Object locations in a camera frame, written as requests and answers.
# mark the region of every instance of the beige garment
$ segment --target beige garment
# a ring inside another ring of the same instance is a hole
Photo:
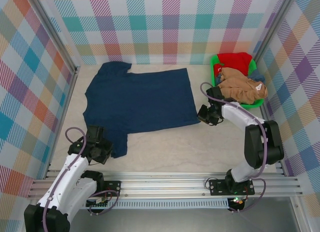
[[[218,86],[222,95],[239,103],[252,105],[256,100],[268,96],[268,90],[262,82],[249,79],[237,69],[222,68],[221,80]]]

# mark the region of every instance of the navy blue t-shirt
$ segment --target navy blue t-shirt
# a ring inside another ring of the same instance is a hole
[[[86,126],[103,126],[112,157],[127,154],[128,134],[189,126],[200,121],[186,68],[128,73],[130,63],[102,65],[86,90]]]

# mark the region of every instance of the laundry basket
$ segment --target laundry basket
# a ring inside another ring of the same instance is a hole
[[[215,78],[215,72],[214,72],[214,65],[216,64],[221,64],[222,66],[224,65],[223,63],[220,63],[218,55],[214,55],[211,58],[210,61],[210,66],[211,66],[211,78],[212,78],[212,85],[216,86],[216,78]],[[251,73],[257,69],[256,62],[252,59],[250,64],[249,64],[249,70],[248,70],[248,75],[251,75]],[[246,110],[252,109],[252,108],[257,108],[260,107],[264,103],[264,99],[257,99],[253,104],[246,104],[246,103],[241,103],[241,106],[245,108]]]

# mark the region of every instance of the plaid wall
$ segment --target plaid wall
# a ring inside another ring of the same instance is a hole
[[[320,231],[320,0],[296,0],[258,69],[279,123],[290,175],[297,176],[310,222]]]
[[[29,2],[0,0],[0,232],[22,225],[71,77]]]
[[[41,1],[63,38],[48,3]],[[217,53],[257,51],[283,0],[273,1],[277,0],[54,0],[54,4],[85,64],[208,64]]]

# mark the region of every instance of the purple cable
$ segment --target purple cable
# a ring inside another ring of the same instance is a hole
[[[263,191],[262,191],[260,197],[255,201],[255,203],[253,203],[252,205],[250,205],[249,207],[247,207],[247,208],[245,208],[243,210],[235,210],[234,208],[229,208],[230,210],[236,211],[236,212],[238,211],[238,213],[246,212],[246,211],[250,210],[252,207],[256,206],[256,204],[258,204],[258,202],[262,199],[262,197],[264,196],[264,194],[266,192],[266,188],[267,188],[266,181],[263,178],[253,178],[252,180],[253,181],[259,181],[260,180],[260,181],[263,182]]]
[[[87,144],[87,138],[86,138],[86,134],[85,132],[78,128],[78,127],[70,127],[68,128],[66,131],[65,131],[65,137],[68,141],[70,141],[71,143],[72,140],[70,140],[70,138],[68,137],[68,131],[70,130],[78,130],[81,132],[81,134],[83,135],[83,146],[79,152],[79,154],[75,157],[75,159],[70,163],[70,165],[62,172],[61,176],[57,179],[56,183],[54,184],[50,194],[49,194],[49,197],[45,203],[45,206],[44,206],[44,210],[43,210],[43,214],[42,214],[42,225],[43,225],[43,229],[44,229],[44,232],[49,232],[48,231],[48,227],[47,227],[47,222],[46,222],[46,215],[47,215],[47,211],[48,211],[48,207],[49,207],[49,204],[50,204],[50,201],[49,198],[52,198],[53,195],[55,194],[55,191],[58,187],[58,184],[60,183],[60,181],[62,180],[62,178],[65,176],[65,174],[67,173],[67,171],[70,170],[70,168],[74,165],[74,163],[77,161],[77,159],[79,159],[79,157],[81,156],[82,152],[85,150],[85,147],[86,147],[86,144]]]
[[[226,105],[229,105],[229,106],[232,106],[240,111],[242,111],[243,113],[245,113],[246,115],[248,115],[249,117],[251,117],[257,124],[258,126],[260,127],[261,129],[261,132],[262,132],[262,137],[263,137],[263,160],[262,160],[262,165],[261,165],[261,169],[257,172],[257,174],[253,175],[252,178],[257,178],[259,177],[262,172],[264,171],[265,169],[265,166],[266,166],[266,162],[267,162],[267,154],[268,154],[268,148],[267,148],[267,135],[266,135],[266,132],[265,132],[265,129],[263,127],[263,125],[260,123],[260,121],[252,114],[250,113],[249,111],[245,110],[244,108],[242,108],[241,106],[237,106],[235,105],[234,103],[230,103],[230,102],[227,102],[227,101],[224,101],[224,100],[221,100],[221,99],[217,99],[217,98],[213,98],[209,95],[207,95],[206,92],[204,92],[204,90],[202,89],[202,87],[204,85],[209,85],[211,87],[213,87],[212,84],[208,83],[208,82],[203,82],[201,85],[200,85],[200,90],[201,92],[206,96],[208,97],[209,99],[213,100],[213,101],[217,101],[217,102],[220,102],[220,103],[224,103]]]
[[[91,195],[90,197],[98,196],[98,195],[101,195],[101,194],[103,194],[103,193],[115,193],[115,194],[116,194],[116,200],[115,200],[115,202],[113,203],[113,205],[112,205],[110,208],[106,208],[105,210],[103,210],[103,211],[100,212],[100,213],[93,213],[93,212],[91,211],[91,207],[92,207],[93,205],[91,205],[91,206],[89,207],[89,211],[90,211],[90,213],[91,213],[90,215],[101,216],[101,215],[109,212],[113,207],[116,206],[116,204],[117,204],[117,202],[118,202],[118,199],[119,199],[119,194],[118,194],[118,192],[115,191],[115,190],[104,190],[104,191],[101,191],[101,192],[98,192],[98,193],[94,193],[94,194]]]

